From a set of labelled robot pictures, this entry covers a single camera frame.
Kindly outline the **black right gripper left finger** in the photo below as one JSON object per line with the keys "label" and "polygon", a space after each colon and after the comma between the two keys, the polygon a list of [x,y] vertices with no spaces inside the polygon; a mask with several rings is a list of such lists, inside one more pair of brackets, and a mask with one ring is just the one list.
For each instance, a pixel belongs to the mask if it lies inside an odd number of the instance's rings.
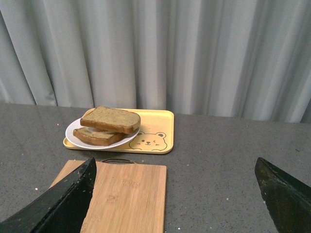
{"label": "black right gripper left finger", "polygon": [[0,224],[2,233],[78,233],[89,209],[97,174],[83,162],[45,193]]}

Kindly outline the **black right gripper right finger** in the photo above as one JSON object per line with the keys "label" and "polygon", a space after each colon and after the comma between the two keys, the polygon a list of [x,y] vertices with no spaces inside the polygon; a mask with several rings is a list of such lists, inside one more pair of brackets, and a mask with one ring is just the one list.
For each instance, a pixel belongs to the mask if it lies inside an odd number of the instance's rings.
{"label": "black right gripper right finger", "polygon": [[279,233],[311,231],[311,188],[259,157],[255,175],[271,219]]}

